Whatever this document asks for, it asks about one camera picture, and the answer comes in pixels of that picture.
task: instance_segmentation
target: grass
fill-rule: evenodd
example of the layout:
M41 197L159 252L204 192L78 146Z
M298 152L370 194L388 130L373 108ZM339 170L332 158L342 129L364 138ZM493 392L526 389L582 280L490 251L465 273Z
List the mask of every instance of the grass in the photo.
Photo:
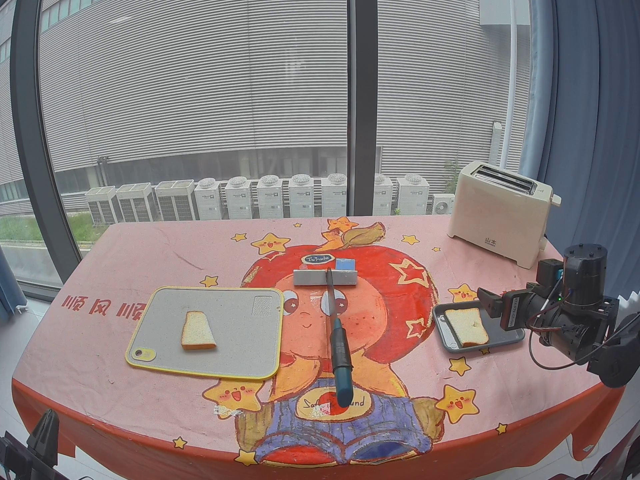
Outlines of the grass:
M80 212L68 215L69 226L76 242L95 242L107 226L93 227L91 214ZM42 235L34 216L9 215L0 217L0 240L42 242Z

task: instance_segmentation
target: cartoon print tablecloth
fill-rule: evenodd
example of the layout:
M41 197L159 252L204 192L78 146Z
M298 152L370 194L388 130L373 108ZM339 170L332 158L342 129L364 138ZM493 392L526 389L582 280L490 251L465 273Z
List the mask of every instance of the cartoon print tablecloth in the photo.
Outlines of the cartoon print tablecloth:
M526 342L446 352L431 316L438 302L535 278L535 269L448 238L447 226L446 216L114 225L26 348L13 378L16 406L28 428L52 407L61 452L80 446L132 479L357 476L375 465L462 480L533 464L569 433L583 458L622 390L579 367L539 369ZM541 257L551 256L548 246ZM336 292L354 364L347 409L330 373L325 290L292 282L294 269L336 258L354 259L358 270L358 285ZM281 290L276 377L212 380L128 366L132 332L163 285ZM534 345L540 361L566 361Z

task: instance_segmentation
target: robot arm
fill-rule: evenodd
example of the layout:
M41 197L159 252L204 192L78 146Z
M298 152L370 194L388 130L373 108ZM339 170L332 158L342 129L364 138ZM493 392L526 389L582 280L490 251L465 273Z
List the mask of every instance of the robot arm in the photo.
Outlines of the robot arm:
M540 343L553 346L608 387L624 386L640 365L640 314L626 317L617 329L618 300L604 296L607 250L598 244L567 247L564 261L538 263L536 283L502 296L478 288L478 299L505 331L528 328Z

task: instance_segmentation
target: air conditioner unit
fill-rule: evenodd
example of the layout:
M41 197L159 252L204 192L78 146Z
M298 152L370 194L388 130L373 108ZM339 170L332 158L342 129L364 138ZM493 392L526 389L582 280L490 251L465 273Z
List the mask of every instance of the air conditioner unit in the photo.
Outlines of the air conditioner unit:
M96 187L85 194L94 226L123 222L116 187Z
M282 219L282 180L268 174L258 181L258 210L261 219Z
M314 179L308 174L295 174L289 183L289 212L294 218L315 217Z
M124 222L158 221L160 215L151 191L151 183L132 183L116 190Z
M397 182L400 215L425 215L429 198L427 180L420 174L407 174Z
M450 215L453 211L454 194L434 194L433 195L433 215Z
M322 178L322 217L347 215L347 176L340 173Z
M391 215L391 197L394 183L384 174L376 174L373 186L372 215Z
M220 182L215 178L204 178L193 190L200 220L222 219L222 200L220 199Z
M198 219L194 188L193 180L161 181L156 185L156 196L163 220Z
M229 219L251 219L251 181L244 176L235 176L225 187Z

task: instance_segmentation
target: gray baking tray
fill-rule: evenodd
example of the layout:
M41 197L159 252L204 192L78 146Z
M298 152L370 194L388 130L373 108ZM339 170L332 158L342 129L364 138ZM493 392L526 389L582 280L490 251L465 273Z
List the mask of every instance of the gray baking tray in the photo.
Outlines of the gray baking tray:
M453 332L452 327L449 325L449 321L444 315L444 311L447 309L480 309L480 318L482 319L482 325L486 333L489 335L489 343L484 345L474 345L473 347L462 347L460 341ZM438 304L433 308L433 319L436 322L436 327L442 338L442 344L449 352L459 353L468 352L471 350L480 350L487 347L498 347L500 345L509 345L516 343L524 339L524 329L515 329L513 331L503 331L500 327L500 318L491 318L487 312L480 306L479 300L471 300L469 302L457 302L453 304Z
M125 354L135 367L199 377L263 380L280 362L282 292L164 287L151 295ZM202 311L217 347L184 350L187 311Z

